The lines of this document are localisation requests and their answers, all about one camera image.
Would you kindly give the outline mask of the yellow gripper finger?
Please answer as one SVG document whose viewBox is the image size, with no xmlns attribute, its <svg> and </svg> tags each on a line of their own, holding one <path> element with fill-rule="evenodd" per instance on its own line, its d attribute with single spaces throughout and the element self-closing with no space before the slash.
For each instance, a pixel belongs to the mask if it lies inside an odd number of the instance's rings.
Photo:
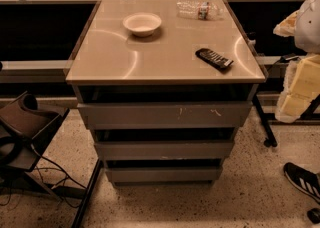
<svg viewBox="0 0 320 228">
<path fill-rule="evenodd" d="M 290 61 L 284 79 L 289 95 L 312 101 L 320 94 L 320 55 L 308 54 L 299 61 Z"/>
<path fill-rule="evenodd" d="M 293 123 L 301 117 L 314 99 L 315 94 L 312 92 L 301 94 L 283 91 L 276 105 L 275 118 L 283 123 Z"/>
</svg>

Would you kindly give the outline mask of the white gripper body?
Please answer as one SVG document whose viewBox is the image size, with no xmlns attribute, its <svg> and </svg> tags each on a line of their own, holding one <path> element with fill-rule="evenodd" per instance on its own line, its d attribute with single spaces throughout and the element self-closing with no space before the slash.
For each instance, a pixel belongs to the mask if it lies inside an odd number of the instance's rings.
<svg viewBox="0 0 320 228">
<path fill-rule="evenodd" d="M 297 11 L 291 13 L 289 16 L 287 16 L 284 20 L 282 20 L 279 24 L 275 26 L 275 28 L 273 29 L 273 33 L 281 37 L 294 37 L 296 35 L 297 16 Z"/>
</svg>

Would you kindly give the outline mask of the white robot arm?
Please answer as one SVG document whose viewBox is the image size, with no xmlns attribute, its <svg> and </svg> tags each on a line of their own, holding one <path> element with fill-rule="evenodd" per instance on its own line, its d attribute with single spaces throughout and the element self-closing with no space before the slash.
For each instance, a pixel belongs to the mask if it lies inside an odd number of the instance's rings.
<svg viewBox="0 0 320 228">
<path fill-rule="evenodd" d="M 305 0 L 273 33 L 293 36 L 295 46 L 307 53 L 298 62 L 289 62 L 275 110 L 278 121 L 293 123 L 320 95 L 320 0 Z"/>
</svg>

